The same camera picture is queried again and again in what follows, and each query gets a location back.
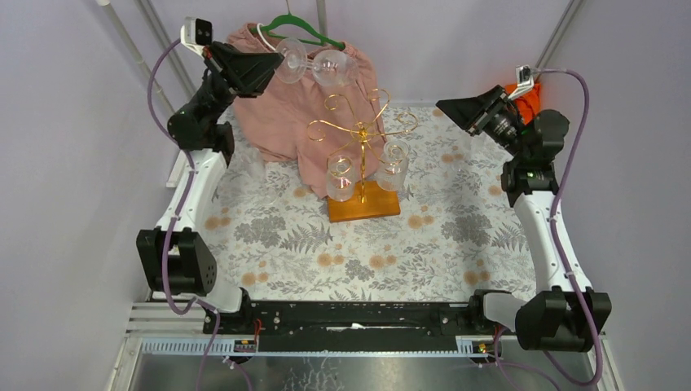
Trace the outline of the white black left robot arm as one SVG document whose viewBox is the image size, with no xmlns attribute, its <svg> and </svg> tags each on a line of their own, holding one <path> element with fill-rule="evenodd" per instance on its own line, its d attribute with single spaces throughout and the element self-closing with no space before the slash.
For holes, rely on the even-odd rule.
<svg viewBox="0 0 691 391">
<path fill-rule="evenodd" d="M 200 226 L 235 151 L 231 125 L 218 120 L 236 99 L 263 94 L 284 57 L 244 53 L 223 42 L 192 49 L 205 63 L 201 84 L 163 126 L 185 156 L 183 177 L 156 225 L 138 233 L 136 248 L 148 287 L 163 293 L 175 313 L 188 311 L 174 303 L 174 296 L 187 294 L 191 303 L 222 313 L 222 325 L 241 335 L 252 327 L 253 314 L 242 306 L 241 288 L 217 285 L 218 264 Z"/>
</svg>

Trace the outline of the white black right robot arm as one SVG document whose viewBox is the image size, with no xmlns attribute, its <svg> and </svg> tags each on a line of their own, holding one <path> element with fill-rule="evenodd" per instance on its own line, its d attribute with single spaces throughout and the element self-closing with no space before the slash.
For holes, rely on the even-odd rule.
<svg viewBox="0 0 691 391">
<path fill-rule="evenodd" d="M 469 328 L 486 336 L 498 326 L 513 332 L 525 350 L 588 352 L 612 304 L 580 268 L 557 198 L 553 161 L 570 128 L 559 111 L 546 109 L 528 123 L 502 86 L 436 106 L 468 134 L 485 134 L 511 155 L 500 176 L 518 216 L 535 268 L 536 294 L 528 301 L 500 290 L 478 289 L 469 301 Z"/>
</svg>

